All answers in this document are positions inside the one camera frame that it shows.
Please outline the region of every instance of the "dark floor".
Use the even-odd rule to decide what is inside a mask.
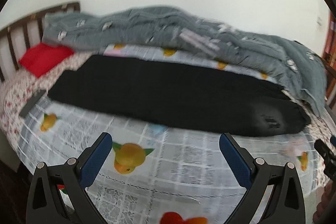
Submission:
[[[25,224],[29,193],[28,170],[21,164],[17,173],[0,161],[1,223]]]

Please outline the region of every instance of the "silver screw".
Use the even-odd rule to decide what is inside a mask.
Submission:
[[[70,159],[68,159],[68,165],[73,165],[73,164],[75,164],[76,163],[76,159],[75,158],[70,158]]]
[[[41,169],[41,168],[43,168],[44,167],[44,162],[39,162],[38,164],[37,164],[37,168],[38,169]]]
[[[294,165],[294,163],[292,163],[292,162],[287,163],[287,166],[288,166],[290,169],[294,169],[294,168],[295,168],[295,165]]]
[[[263,165],[265,163],[264,159],[262,158],[256,158],[255,162],[258,163],[259,165]]]

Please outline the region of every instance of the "blue gripper pad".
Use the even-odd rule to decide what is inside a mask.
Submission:
[[[219,138],[219,148],[239,185],[247,190],[250,189],[252,186],[252,171],[238,150],[224,134]]]
[[[330,142],[331,142],[331,144],[332,144],[334,147],[336,147],[336,137],[335,137],[335,136],[332,136],[332,137],[330,138]]]
[[[81,167],[79,184],[82,189],[93,184],[111,149],[112,137],[110,134],[106,133],[96,149],[91,152],[91,155]]]

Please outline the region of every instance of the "brown wooden bed rail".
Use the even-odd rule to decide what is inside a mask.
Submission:
[[[8,47],[9,47],[9,51],[10,51],[10,55],[11,55],[11,60],[13,62],[13,66],[15,68],[15,70],[19,70],[19,64],[18,64],[18,60],[16,58],[16,54],[14,51],[14,46],[13,46],[13,41],[12,41],[12,34],[11,32],[17,28],[22,28],[22,32],[23,32],[23,38],[24,38],[24,43],[25,43],[25,47],[26,49],[29,49],[31,47],[31,42],[29,40],[29,36],[28,36],[28,23],[32,22],[32,21],[36,21],[37,22],[37,27],[38,27],[38,32],[39,32],[39,37],[40,40],[42,39],[43,36],[43,24],[42,24],[42,19],[44,18],[46,13],[56,13],[56,12],[67,12],[69,10],[73,10],[73,11],[80,11],[80,3],[79,2],[71,2],[71,3],[65,3],[65,4],[61,4],[55,7],[50,7],[47,8],[45,10],[40,10],[38,12],[35,12],[31,15],[27,15],[13,23],[11,23],[10,25],[4,27],[2,30],[0,30],[0,39],[3,37],[7,38],[8,41]],[[1,82],[4,82],[5,77],[3,74],[3,71],[0,67],[0,80]]]

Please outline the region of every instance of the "black pants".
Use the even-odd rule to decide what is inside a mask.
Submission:
[[[170,127],[243,136],[300,132],[309,116],[280,85],[216,69],[91,56],[64,71],[48,96]]]

